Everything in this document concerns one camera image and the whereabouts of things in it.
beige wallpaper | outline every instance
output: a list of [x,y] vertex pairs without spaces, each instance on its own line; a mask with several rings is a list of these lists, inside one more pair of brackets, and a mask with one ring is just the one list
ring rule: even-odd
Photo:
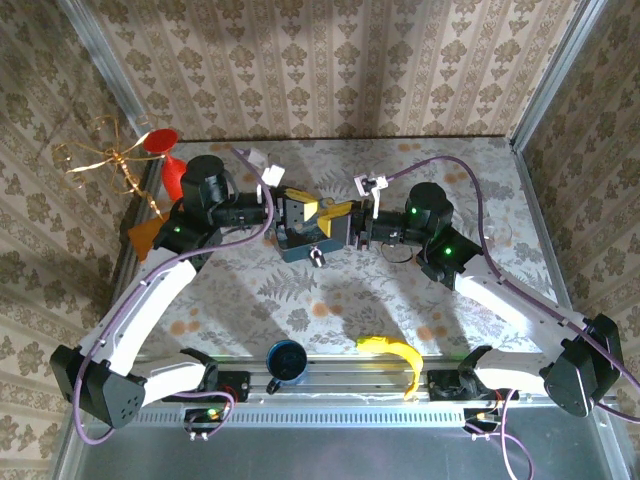
[[95,0],[183,137],[505,135],[574,0]]
[[0,2],[0,479],[45,476],[67,407],[48,359],[104,313],[131,201],[102,169],[60,185],[52,147],[118,108],[55,5]]
[[[640,375],[639,2],[608,2],[525,159],[574,306],[617,321]],[[640,415],[638,394],[618,393]]]

floral tablecloth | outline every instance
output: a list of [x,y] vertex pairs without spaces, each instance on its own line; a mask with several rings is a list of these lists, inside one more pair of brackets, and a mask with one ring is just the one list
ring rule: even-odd
[[[277,155],[283,183],[336,202],[358,198],[353,176],[390,175],[438,154],[467,161],[481,181],[491,218],[511,227],[510,240],[493,247],[508,271],[554,298],[538,237],[522,191],[514,156],[504,139],[393,139],[237,142]],[[185,161],[202,154],[221,157],[243,191],[251,175],[229,143],[184,143],[172,152]],[[477,238],[477,205],[467,174],[451,162],[414,171],[382,192],[382,208],[401,209],[411,186],[438,182],[454,204],[454,226]],[[158,200],[167,207],[166,192]],[[232,234],[225,241],[240,238]],[[388,247],[385,255],[390,256]],[[214,254],[196,279],[167,309],[143,352],[190,346],[213,355],[263,358],[276,341],[291,338],[310,354],[356,354],[362,335],[404,338],[423,354],[460,355],[489,344],[512,351],[535,346],[491,312],[424,276],[414,261],[390,263],[380,247],[348,247],[327,255],[327,265],[284,263],[269,240]]]

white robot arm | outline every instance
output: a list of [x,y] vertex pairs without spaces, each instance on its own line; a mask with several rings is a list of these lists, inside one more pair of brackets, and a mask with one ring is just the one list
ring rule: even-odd
[[[374,180],[357,177],[361,194],[373,192],[373,206],[366,201],[360,206],[346,202],[323,210],[310,195],[281,187],[266,192],[268,203],[272,194],[275,197],[270,207],[275,205],[274,215],[273,211],[265,214],[265,206],[255,192],[230,197],[225,175],[224,165],[217,157],[200,156],[189,163],[181,180],[184,198],[163,225],[154,241],[155,248],[136,279],[77,348],[61,345],[52,355],[53,372],[68,400],[73,398],[74,386],[80,385],[77,378],[81,366],[88,365],[82,377],[79,405],[113,428],[126,425],[140,408],[158,399],[189,390],[215,389],[217,364],[201,352],[185,349],[173,358],[154,363],[134,366],[134,361],[162,313],[193,280],[208,256],[185,252],[219,245],[222,227],[264,224],[265,215],[274,219],[272,226],[285,261],[308,258],[314,249],[328,252],[344,245],[362,248],[374,241],[422,246],[416,258],[429,278],[484,305],[541,350],[539,354],[507,353],[480,347],[461,364],[459,370],[465,381],[476,382],[484,389],[546,393],[561,408],[584,416],[619,377],[617,369],[567,328],[574,324],[584,329],[621,359],[615,323],[603,315],[587,321],[500,269],[496,276],[482,250],[451,227],[453,206],[437,185],[414,186],[404,213],[379,210],[379,191],[388,183],[384,176]],[[276,176],[273,184],[279,182],[281,172]],[[309,216],[300,215],[307,210]],[[308,225],[312,235],[306,239],[296,233],[295,241],[287,243],[286,232],[297,231],[293,228],[295,222]],[[171,262],[172,266],[157,272],[150,283],[143,283],[151,271],[179,254],[181,261]],[[506,281],[550,308],[551,313],[557,311],[562,321],[514,293]],[[141,284],[142,294],[127,305],[125,312],[120,312],[123,302],[129,301],[125,299]],[[116,312],[123,315],[112,326]]]

yellow banana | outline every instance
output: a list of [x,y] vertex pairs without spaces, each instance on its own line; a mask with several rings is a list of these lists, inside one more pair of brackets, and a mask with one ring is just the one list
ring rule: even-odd
[[411,345],[402,343],[390,337],[360,337],[356,342],[359,352],[368,353],[393,353],[404,358],[413,369],[413,383],[404,392],[404,399],[408,400],[420,386],[420,373],[424,362],[422,355]]

wire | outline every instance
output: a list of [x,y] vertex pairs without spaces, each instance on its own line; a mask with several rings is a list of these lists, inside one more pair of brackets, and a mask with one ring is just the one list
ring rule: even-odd
[[598,406],[607,413],[610,413],[614,417],[618,417],[622,420],[625,420],[629,423],[640,424],[640,418],[632,417],[631,415],[627,415],[626,413],[618,412],[611,407],[606,406],[604,403],[598,403]]
[[[507,472],[509,473],[509,477],[511,480],[518,480],[513,470],[511,469],[511,464],[509,463],[509,456],[507,455],[507,444],[506,444],[506,428],[507,428],[507,410],[509,408],[509,401],[513,394],[516,393],[515,390],[509,390],[507,393],[507,398],[504,399],[504,407],[502,408],[502,422],[500,424],[500,444],[502,445],[502,458],[504,459],[504,466],[507,468]],[[531,470],[529,478],[533,478],[533,464],[531,464]]]
[[[224,397],[227,399],[227,401],[230,404],[229,411],[224,416],[224,418],[220,420],[220,423],[218,424],[218,426],[208,434],[209,436],[215,435],[216,433],[218,433],[218,430],[220,430],[220,428],[222,428],[222,426],[225,423],[227,423],[227,421],[231,417],[231,414],[233,413],[233,409],[236,407],[236,401],[233,399],[233,396],[231,396],[231,394],[227,392],[181,392],[181,393],[174,394],[174,396],[182,397],[182,398]],[[193,423],[194,420],[195,420],[195,416],[192,419],[190,419],[190,425]]]
[[233,394],[233,398],[235,399],[236,403],[238,403],[238,393],[236,392],[235,388],[230,385],[225,385],[222,388],[224,388],[225,392]]
[[[441,156],[437,156],[437,157],[428,158],[428,159],[422,160],[422,161],[420,161],[420,162],[418,162],[418,163],[416,163],[414,165],[411,165],[410,167],[405,168],[404,170],[401,170],[401,171],[395,173],[394,175],[391,175],[391,176],[387,177],[387,182],[391,183],[392,181],[397,180],[401,176],[406,175],[408,173],[411,173],[412,171],[416,170],[417,168],[423,167],[424,165],[427,165],[427,164],[429,164],[431,162],[434,162],[436,160],[448,160],[448,161],[457,163],[458,165],[460,165],[469,174],[469,177],[471,178],[473,186],[474,186],[474,188],[476,190],[476,197],[477,197],[477,200],[478,200],[478,233],[479,233],[479,236],[480,236],[480,245],[482,247],[482,253],[484,254],[485,260],[486,260],[487,265],[489,266],[489,269],[491,270],[491,272],[498,279],[500,279],[500,281],[503,283],[503,285],[505,285],[509,290],[514,292],[519,297],[522,297],[523,299],[525,299],[526,301],[528,301],[530,304],[534,305],[538,309],[540,309],[543,312],[547,313],[552,318],[555,318],[556,320],[558,320],[558,322],[560,322],[561,324],[569,327],[569,329],[571,329],[573,332],[575,332],[577,335],[579,335],[585,342],[587,342],[591,347],[593,347],[593,349],[596,352],[598,352],[600,355],[602,355],[604,358],[606,358],[607,361],[609,363],[611,363],[611,365],[613,367],[618,369],[618,371],[622,374],[622,376],[624,376],[629,381],[629,383],[631,383],[631,385],[634,386],[636,391],[638,393],[640,393],[640,382],[631,374],[631,372],[629,372],[629,370],[626,369],[626,367],[624,366],[624,364],[621,361],[619,361],[617,358],[615,358],[613,355],[611,355],[611,353],[609,351],[607,351],[606,349],[604,349],[594,338],[592,338],[589,334],[584,332],[579,326],[574,324],[571,320],[569,320],[568,318],[565,318],[565,316],[562,313],[554,310],[551,307],[548,307],[544,303],[540,302],[538,299],[536,299],[536,298],[532,297],[531,295],[529,295],[528,293],[522,291],[520,288],[518,288],[518,286],[516,286],[513,283],[509,282],[509,280],[503,278],[502,273],[500,273],[500,270],[498,269],[498,267],[496,267],[495,263],[493,262],[493,259],[491,258],[491,255],[489,254],[489,248],[487,247],[487,242],[486,242],[486,239],[485,239],[485,236],[484,236],[484,212],[483,212],[482,192],[480,190],[480,182],[478,181],[478,178],[473,173],[473,170],[471,170],[469,165],[467,165],[464,161],[460,160],[459,158],[452,157],[452,156],[449,156],[449,155],[441,155]],[[624,420],[626,420],[628,422],[640,423],[640,417],[631,417],[629,415],[626,415],[626,414],[623,414],[623,413],[620,413],[620,412],[616,412],[615,410],[612,410],[612,409],[606,409],[606,411],[609,412],[609,413],[612,413],[612,414],[616,415],[617,417],[622,418],[622,419],[624,419]]]
[[[493,439],[498,439],[499,436],[502,436],[502,434],[498,432],[495,432],[495,433],[485,432],[480,428],[476,427],[473,423],[466,423],[465,427],[467,427],[470,430],[473,430],[478,435],[481,435],[481,436],[487,435]],[[520,448],[520,450],[522,450],[522,452],[525,454],[525,456],[527,457],[527,463],[529,464],[529,476],[527,477],[527,479],[533,480],[533,476],[535,475],[536,469],[535,469],[535,464],[533,463],[533,458],[531,457],[531,453],[529,453],[529,450],[527,450],[527,447],[525,447],[524,443],[522,443],[518,438],[514,437],[509,433],[505,433],[504,438],[511,440],[513,443],[515,443],[518,446],[518,448]]]
[[382,258],[384,258],[387,262],[392,263],[394,265],[400,265],[403,263],[409,263],[413,259],[413,253],[411,253],[411,255],[409,255],[409,258],[405,260],[389,260],[389,258],[384,253],[385,245],[390,246],[388,243],[383,242],[382,245],[380,245],[380,253],[382,254]]
[[235,242],[225,243],[222,245],[214,245],[211,247],[199,248],[196,250],[192,250],[190,252],[185,252],[161,263],[156,268],[154,268],[146,277],[140,280],[140,283],[138,284],[138,286],[122,302],[118,310],[116,310],[116,312],[113,314],[113,317],[111,317],[111,320],[109,320],[109,323],[107,323],[106,327],[104,328],[100,336],[96,339],[95,343],[89,349],[89,352],[87,352],[87,355],[85,356],[84,360],[80,364],[80,368],[78,369],[78,375],[76,376],[76,381],[73,387],[72,410],[73,410],[74,427],[76,429],[76,432],[78,433],[78,436],[82,439],[82,441],[84,441],[88,445],[99,445],[103,443],[109,437],[111,437],[111,435],[113,435],[114,429],[110,428],[107,431],[107,433],[105,433],[102,437],[95,438],[95,439],[89,438],[86,432],[84,431],[84,428],[82,427],[82,419],[80,418],[80,393],[82,391],[84,376],[87,372],[87,368],[89,367],[89,364],[91,363],[91,359],[96,355],[100,347],[106,343],[107,338],[109,337],[109,334],[116,327],[120,325],[125,315],[137,303],[138,299],[142,295],[142,292],[144,292],[147,288],[149,288],[151,284],[162,273],[164,273],[167,269],[173,267],[174,265],[178,264],[179,262],[196,255],[212,253],[212,252],[217,252],[219,250],[225,250],[233,247],[240,247],[240,246],[247,245],[248,243],[258,238],[259,236],[263,235],[269,229],[269,227],[271,226],[271,223],[273,222],[273,212],[274,212],[273,198],[271,197],[271,192],[269,191],[269,187],[262,180],[262,178],[260,177],[260,174],[256,171],[253,165],[251,165],[251,163],[249,163],[249,161],[245,158],[245,155],[247,154],[246,150],[240,151],[235,148],[232,148],[231,151],[238,158],[238,160],[242,162],[242,164],[246,167],[246,169],[249,170],[249,172],[255,177],[258,184],[262,187],[262,191],[264,193],[264,197],[267,202],[267,219],[262,225],[262,228],[260,228],[260,230],[258,230],[254,235],[243,238],[241,240],[237,240]]
[[249,225],[243,225],[240,227],[232,227],[229,230],[226,230],[225,232],[223,232],[222,238],[226,237],[227,235],[231,235],[232,233],[236,233],[240,231],[244,232],[245,230],[249,230],[249,233],[253,233],[253,227]]
[[494,393],[496,394],[496,404],[491,410],[489,410],[489,413],[495,412],[500,406],[500,402],[502,402],[502,394],[498,390],[494,390]]
[[526,455],[527,457],[527,461],[529,462],[529,476],[528,476],[528,480],[532,480],[533,476],[535,475],[535,464],[533,463],[533,458],[531,457],[531,454],[529,453],[529,450],[527,450],[527,447],[524,446],[524,443],[522,443],[519,439],[517,439],[516,437],[514,437],[513,435],[510,435],[508,433],[506,433],[506,428],[507,428],[507,410],[509,408],[509,401],[511,400],[511,398],[513,397],[513,395],[516,393],[516,390],[509,390],[509,393],[507,394],[507,397],[504,400],[504,408],[502,410],[502,422],[500,423],[500,433],[486,433],[484,431],[482,431],[480,428],[476,427],[475,425],[473,425],[472,423],[466,423],[466,427],[475,431],[476,433],[478,433],[479,435],[489,435],[489,436],[500,436],[500,446],[502,448],[502,459],[504,460],[504,466],[507,469],[507,473],[509,474],[509,478],[511,478],[511,480],[518,480],[518,477],[516,477],[516,475],[513,473],[513,469],[511,468],[511,463],[509,462],[509,456],[507,454],[507,444],[506,444],[506,440],[509,439],[512,442],[514,442],[516,445],[518,445],[518,447],[520,447],[520,450],[522,450],[522,452]]

